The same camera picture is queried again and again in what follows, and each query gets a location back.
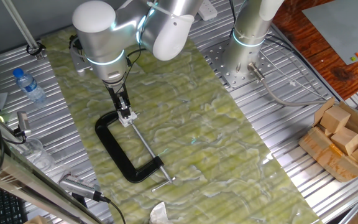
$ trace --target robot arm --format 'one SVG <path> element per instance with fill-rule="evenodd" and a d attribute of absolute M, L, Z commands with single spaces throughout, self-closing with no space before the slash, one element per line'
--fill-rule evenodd
<path fill-rule="evenodd" d="M 259 65 L 259 50 L 283 0 L 246 0 L 238 13 L 224 66 L 232 74 L 249 74 Z M 124 77 L 125 48 L 140 44 L 159 60 L 171 60 L 185 45 L 202 0 L 128 0 L 117 11 L 102 1 L 78 6 L 73 25 L 94 73 L 109 90 L 120 122 L 126 127 L 131 110 Z"/>
<path fill-rule="evenodd" d="M 74 11 L 73 25 L 86 57 L 109 90 L 124 126 L 136 119 L 124 83 L 128 69 L 125 48 L 141 44 L 159 60 L 171 60 L 184 47 L 201 3 L 129 0 L 115 11 L 105 2 L 89 1 Z"/>

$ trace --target sticker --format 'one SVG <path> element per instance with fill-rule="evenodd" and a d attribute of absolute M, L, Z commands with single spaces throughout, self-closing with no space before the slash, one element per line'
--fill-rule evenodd
<path fill-rule="evenodd" d="M 37 88 L 37 81 L 35 81 L 35 79 L 32 79 L 32 82 L 30 83 L 30 85 L 24 87 L 24 89 L 27 92 L 31 92 L 33 90 L 35 90 Z"/>

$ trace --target power strip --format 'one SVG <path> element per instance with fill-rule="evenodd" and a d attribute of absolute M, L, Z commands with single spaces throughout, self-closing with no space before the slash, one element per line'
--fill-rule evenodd
<path fill-rule="evenodd" d="M 218 15 L 218 12 L 209 0 L 204 0 L 198 9 L 198 14 L 204 21 L 208 21 L 215 18 Z"/>

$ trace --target wooden desk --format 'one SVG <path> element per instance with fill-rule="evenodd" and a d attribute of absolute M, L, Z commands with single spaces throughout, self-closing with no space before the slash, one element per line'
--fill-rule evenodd
<path fill-rule="evenodd" d="M 346 100 L 358 92 L 358 62 L 346 65 L 302 10 L 330 0 L 285 0 L 273 23 Z"/>

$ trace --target green marbled mat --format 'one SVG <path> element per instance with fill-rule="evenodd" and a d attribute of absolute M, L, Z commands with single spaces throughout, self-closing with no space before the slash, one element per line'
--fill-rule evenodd
<path fill-rule="evenodd" d="M 127 223 L 149 223 L 161 201 L 174 223 L 319 222 L 190 40 L 169 62 L 142 52 L 126 83 L 132 109 L 139 113 L 135 124 L 176 176 L 175 185 L 152 193 L 165 181 L 160 171 L 139 184 L 128 182 L 94 132 L 113 103 L 92 71 L 84 77 L 75 72 L 68 49 L 72 34 L 69 28 L 42 42 L 103 193 Z M 131 127 L 115 122 L 110 130 L 136 167 L 150 160 Z M 117 211 L 110 211 L 122 223 Z"/>

